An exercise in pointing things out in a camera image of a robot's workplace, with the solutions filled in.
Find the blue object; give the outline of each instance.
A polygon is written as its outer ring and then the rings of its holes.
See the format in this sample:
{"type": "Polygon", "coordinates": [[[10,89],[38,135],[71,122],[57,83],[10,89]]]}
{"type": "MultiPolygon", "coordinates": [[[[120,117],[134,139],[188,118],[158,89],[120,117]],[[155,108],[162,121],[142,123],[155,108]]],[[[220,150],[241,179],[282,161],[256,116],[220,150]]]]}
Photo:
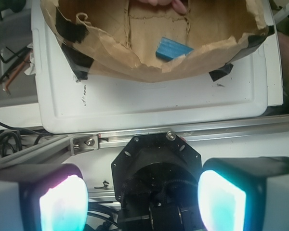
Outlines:
{"type": "Polygon", "coordinates": [[[181,43],[163,37],[162,40],[159,42],[159,46],[155,52],[155,55],[158,58],[170,61],[178,58],[183,54],[187,55],[193,50],[194,49],[187,47],[181,43]]]}

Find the light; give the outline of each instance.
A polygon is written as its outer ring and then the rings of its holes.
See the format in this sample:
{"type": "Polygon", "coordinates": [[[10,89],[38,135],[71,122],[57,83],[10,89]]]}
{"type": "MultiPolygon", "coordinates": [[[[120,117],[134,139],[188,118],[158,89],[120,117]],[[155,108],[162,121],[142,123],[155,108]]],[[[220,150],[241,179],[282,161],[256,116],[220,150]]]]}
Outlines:
{"type": "Polygon", "coordinates": [[[198,203],[207,230],[243,230],[246,193],[213,170],[200,176],[198,203]]]}
{"type": "Polygon", "coordinates": [[[82,231],[87,219],[88,190],[77,175],[67,177],[39,199],[42,231],[82,231]]]}

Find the light housing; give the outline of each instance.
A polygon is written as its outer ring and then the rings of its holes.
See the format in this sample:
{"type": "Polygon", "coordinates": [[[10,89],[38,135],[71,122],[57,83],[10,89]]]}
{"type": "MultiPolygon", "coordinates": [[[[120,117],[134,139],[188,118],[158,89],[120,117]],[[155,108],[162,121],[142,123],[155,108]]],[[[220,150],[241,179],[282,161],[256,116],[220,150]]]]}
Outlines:
{"type": "Polygon", "coordinates": [[[87,212],[88,190],[75,165],[0,166],[0,230],[82,231],[87,212]]]}
{"type": "Polygon", "coordinates": [[[208,230],[289,230],[289,157],[209,159],[198,204],[208,230]]]}

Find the screw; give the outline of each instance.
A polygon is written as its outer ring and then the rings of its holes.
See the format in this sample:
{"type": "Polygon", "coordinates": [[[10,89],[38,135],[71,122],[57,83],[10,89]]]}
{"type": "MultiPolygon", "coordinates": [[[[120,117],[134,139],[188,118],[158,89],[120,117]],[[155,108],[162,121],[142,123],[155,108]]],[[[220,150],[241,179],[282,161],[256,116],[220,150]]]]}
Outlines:
{"type": "Polygon", "coordinates": [[[170,140],[170,141],[174,141],[175,138],[176,138],[176,135],[175,135],[174,132],[169,131],[169,132],[167,132],[166,138],[167,138],[168,140],[170,140]]]}
{"type": "Polygon", "coordinates": [[[73,147],[74,147],[74,150],[79,149],[80,148],[79,143],[74,143],[73,147]]]}
{"type": "Polygon", "coordinates": [[[90,139],[85,141],[85,144],[88,146],[93,146],[95,144],[95,141],[93,138],[90,138],[90,139]]]}

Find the cyan light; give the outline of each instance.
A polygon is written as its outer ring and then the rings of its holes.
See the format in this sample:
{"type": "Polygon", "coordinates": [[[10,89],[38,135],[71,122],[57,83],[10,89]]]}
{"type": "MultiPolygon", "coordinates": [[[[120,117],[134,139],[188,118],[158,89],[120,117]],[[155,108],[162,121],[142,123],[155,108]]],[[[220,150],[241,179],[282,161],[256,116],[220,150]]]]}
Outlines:
{"type": "Polygon", "coordinates": [[[200,176],[198,203],[207,230],[243,230],[246,193],[213,170],[200,176]]]}
{"type": "Polygon", "coordinates": [[[82,231],[87,220],[88,190],[83,179],[67,177],[39,199],[42,231],[82,231]]]}

